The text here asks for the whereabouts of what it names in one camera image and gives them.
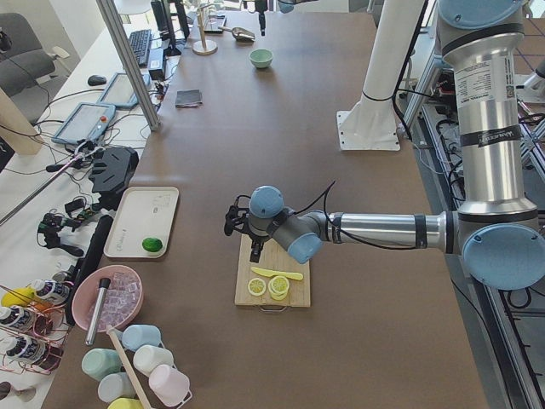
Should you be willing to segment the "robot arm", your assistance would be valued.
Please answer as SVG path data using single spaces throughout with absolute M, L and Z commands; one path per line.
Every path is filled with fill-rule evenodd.
M 353 242 L 457 254 L 477 281 L 504 291 L 529 287 L 543 277 L 544 239 L 537 207 L 524 191 L 514 83 L 523 4 L 441 1 L 437 11 L 441 60 L 454 72 L 463 203 L 436 216 L 306 212 L 288 207 L 277 188 L 258 187 L 243 218 L 252 261 L 268 240 L 299 263 L 326 242 Z

